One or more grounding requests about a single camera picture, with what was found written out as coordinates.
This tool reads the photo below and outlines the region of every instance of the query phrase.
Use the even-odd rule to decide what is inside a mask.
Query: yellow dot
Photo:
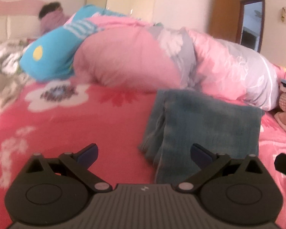
[[[34,50],[34,52],[33,52],[33,58],[34,58],[36,61],[38,61],[38,60],[41,59],[41,57],[42,57],[42,46],[40,45],[40,46],[36,47],[36,49]]]

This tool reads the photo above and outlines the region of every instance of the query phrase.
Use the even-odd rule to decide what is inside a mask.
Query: dark hair
[[[60,2],[51,2],[46,5],[44,5],[40,12],[39,12],[39,19],[41,20],[43,17],[45,17],[48,13],[51,13],[61,7]]]

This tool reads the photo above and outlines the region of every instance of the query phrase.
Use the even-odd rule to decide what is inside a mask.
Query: blue pillowcase
[[[100,15],[107,15],[107,16],[118,16],[118,17],[126,16],[124,14],[116,13],[111,10],[107,10],[107,9],[90,4],[90,5],[86,5],[80,8],[79,11],[77,11],[76,14],[74,15],[72,21],[74,22],[77,20],[89,18],[93,16],[95,13],[99,13]]]
[[[37,81],[67,79],[81,43],[100,29],[90,21],[78,20],[59,27],[33,42],[20,59],[20,66]]]

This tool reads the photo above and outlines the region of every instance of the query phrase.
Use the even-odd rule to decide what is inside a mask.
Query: pink bedspread
[[[90,171],[112,185],[153,182],[154,169],[137,145],[154,99],[154,93],[78,85],[74,79],[25,87],[0,115],[0,229],[11,223],[5,192],[35,152],[57,157],[96,143],[99,158]],[[284,207],[277,222],[286,228],[286,177],[273,165],[275,157],[286,152],[286,133],[269,114],[262,119],[259,152],[283,193]]]

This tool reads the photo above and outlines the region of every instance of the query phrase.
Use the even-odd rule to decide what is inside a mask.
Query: metal screw
[[[178,187],[182,190],[191,190],[194,188],[194,185],[192,183],[180,183]]]
[[[94,185],[94,187],[97,190],[107,190],[110,188],[110,185],[108,183],[97,183]]]

